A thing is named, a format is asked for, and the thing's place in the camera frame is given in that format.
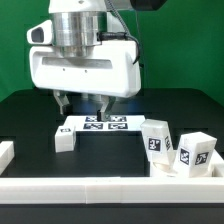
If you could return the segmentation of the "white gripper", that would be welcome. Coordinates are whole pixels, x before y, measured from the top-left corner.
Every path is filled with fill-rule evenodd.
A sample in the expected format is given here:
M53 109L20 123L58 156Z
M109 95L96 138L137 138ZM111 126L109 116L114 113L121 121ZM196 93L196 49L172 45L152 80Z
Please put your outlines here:
M134 41L103 41L82 58L63 57L56 47L32 47L29 59L33 83L38 88L54 90L61 115L71 113L64 91L106 95L101 97L97 120L107 122L115 97L132 97L141 88L139 64L134 63Z

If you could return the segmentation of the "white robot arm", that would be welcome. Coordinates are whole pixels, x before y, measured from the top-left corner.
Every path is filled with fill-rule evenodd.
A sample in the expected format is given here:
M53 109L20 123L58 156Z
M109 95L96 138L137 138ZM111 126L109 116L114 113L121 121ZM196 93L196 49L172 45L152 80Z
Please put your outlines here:
M141 88L140 46L121 10L155 11L167 0L50 0L50 18L27 32L30 72L38 88L51 89L63 114L68 92L98 95L99 121L118 98Z

